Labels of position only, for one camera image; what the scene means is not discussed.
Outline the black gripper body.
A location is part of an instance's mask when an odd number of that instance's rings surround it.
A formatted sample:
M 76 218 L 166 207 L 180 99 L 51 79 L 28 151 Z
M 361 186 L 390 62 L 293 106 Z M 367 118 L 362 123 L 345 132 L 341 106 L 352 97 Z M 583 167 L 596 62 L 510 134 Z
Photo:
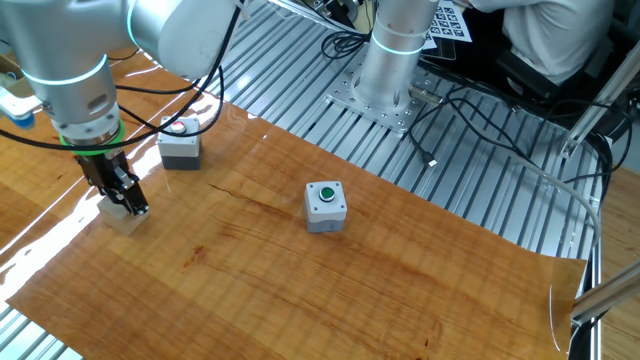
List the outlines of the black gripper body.
M 110 150 L 98 155 L 77 155 L 77 162 L 90 185 L 97 188 L 110 187 L 117 191 L 139 178 L 129 168 L 124 150 L 121 148 Z

